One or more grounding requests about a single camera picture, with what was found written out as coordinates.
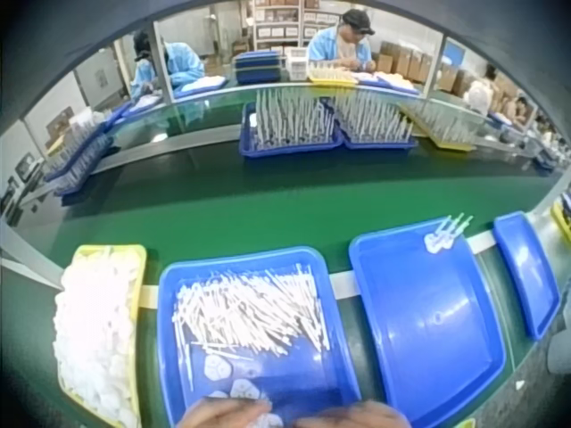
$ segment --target green conveyor belt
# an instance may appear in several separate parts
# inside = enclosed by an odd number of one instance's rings
[[[125,124],[117,141],[126,148],[148,142],[161,129],[174,136],[235,124],[241,103],[252,94],[240,96],[239,102],[225,98],[216,108],[207,107],[200,119],[182,128],[173,110],[153,113]],[[557,178],[539,175],[523,158],[480,150],[438,152],[426,140],[409,153],[340,148],[262,160],[245,160],[237,142],[228,142],[105,171],[89,178],[84,191],[67,199],[65,206],[51,194],[27,204],[15,229],[60,266],[69,264],[84,243],[140,243],[149,253],[145,284],[157,284],[161,271],[174,261],[301,244],[319,250],[334,273],[351,268],[347,247],[356,235],[466,212],[475,216],[466,233],[470,236],[489,229],[496,216],[530,210]],[[477,259],[495,308],[505,317],[502,331],[513,361],[509,358],[501,376],[454,416],[450,426],[484,403],[532,346],[498,250],[492,248]],[[23,376],[68,418],[101,425],[59,390],[52,348],[56,291],[6,269],[2,273],[5,367]],[[338,304],[363,396],[382,399],[360,297]],[[141,309],[137,328],[137,381],[145,427],[167,425],[155,317],[155,311]]]

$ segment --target factory worker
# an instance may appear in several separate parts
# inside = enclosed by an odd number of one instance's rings
[[[517,128],[523,128],[526,123],[527,100],[523,96],[516,96],[503,106],[503,115],[511,120]]]
[[[270,412],[271,403],[262,399],[204,398],[186,411],[177,428],[248,428],[259,426],[258,418]],[[322,415],[304,417],[293,423],[293,428],[343,427],[410,428],[410,424],[395,409],[375,401],[332,408]]]
[[[353,71],[375,71],[371,48],[365,35],[375,34],[367,14],[351,9],[336,27],[322,29],[308,46],[311,62],[326,62]]]
[[[137,69],[135,80],[131,82],[131,95],[138,98],[150,94],[157,88],[157,75],[154,70],[149,36],[138,31],[133,37]],[[204,65],[198,55],[186,43],[163,43],[164,61],[173,89],[192,83],[204,77]]]

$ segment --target empty blue tray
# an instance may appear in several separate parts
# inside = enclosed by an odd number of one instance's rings
[[[266,269],[283,274],[294,272],[295,264],[311,267],[318,296],[323,306],[330,351],[317,353],[305,337],[297,338],[289,355],[277,358],[262,352],[258,355],[239,348],[239,355],[253,361],[230,360],[230,378],[213,382],[204,375],[205,353],[191,345],[194,390],[191,391],[184,359],[178,361],[178,350],[171,321],[177,292],[183,284],[207,280],[213,274],[255,274]],[[228,393],[237,378],[250,379],[273,403],[272,413],[285,424],[302,416],[314,415],[325,408],[346,406],[360,399],[357,379],[347,348],[341,318],[333,295],[323,257],[309,247],[295,247],[222,259],[206,259],[174,263],[162,272],[159,282],[157,313],[158,357],[162,395],[171,425],[176,424],[185,409],[214,391]],[[188,340],[190,332],[185,328]]]
[[[377,346],[388,404],[415,428],[461,410],[502,370],[492,300],[464,237],[431,254],[441,219],[355,238],[349,254]]]
[[[403,92],[404,94],[413,94],[413,95],[419,95],[420,92],[417,89],[407,89],[406,87],[400,87],[400,86],[393,86],[391,85],[390,82],[384,80],[383,78],[378,78],[378,81],[384,84],[388,85],[389,89],[392,89],[393,91],[398,91],[398,92]]]
[[[175,98],[182,98],[183,96],[190,96],[190,95],[198,95],[198,94],[203,94],[205,92],[210,92],[210,91],[218,91],[219,89],[221,89],[224,85],[226,85],[228,82],[227,78],[224,78],[224,80],[222,80],[220,83],[218,83],[217,85],[211,85],[211,86],[203,86],[203,87],[197,87],[195,89],[189,89],[187,91],[183,91],[182,88],[185,87],[184,85],[179,87],[176,91],[174,91],[174,97]]]
[[[516,283],[527,332],[539,341],[561,302],[542,244],[523,212],[496,218],[493,234]]]
[[[152,108],[154,108],[155,106],[157,106],[159,103],[162,103],[162,98],[158,98],[157,100],[155,100],[154,102],[147,104],[145,107],[141,107],[136,109],[135,107],[137,106],[137,103],[133,103],[132,107],[129,108],[127,111],[125,111],[123,113],[123,118],[131,118],[133,116],[136,116],[137,114],[143,113],[145,111],[149,111]]]

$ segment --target metal frame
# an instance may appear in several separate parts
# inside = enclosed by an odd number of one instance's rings
[[[131,97],[131,77],[128,74],[127,63],[125,62],[125,56],[123,55],[123,46],[121,45],[120,38],[113,42],[112,46],[115,51],[115,57],[117,58],[117,63],[119,64],[119,70],[121,78],[123,79],[123,85],[127,90],[129,98]]]
[[[445,34],[442,33],[442,35],[443,37],[440,39],[440,43],[434,48],[434,58],[430,64],[428,77],[426,78],[425,87],[422,91],[423,98],[430,98],[430,94],[434,88],[434,83],[438,77],[438,70],[440,69],[440,64],[442,62],[444,47],[446,46],[446,41],[448,40],[448,37]]]
[[[153,56],[153,63],[159,84],[162,89],[162,99],[167,105],[174,103],[174,96],[172,94],[172,86],[170,85],[169,70],[164,61],[164,49],[161,43],[161,33],[159,32],[159,22],[153,21],[149,26],[149,43],[151,44],[151,55]]]

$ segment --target stack of blue trays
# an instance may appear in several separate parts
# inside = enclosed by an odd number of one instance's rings
[[[234,71],[240,85],[277,82],[280,79],[279,56],[273,51],[240,53],[234,59]]]

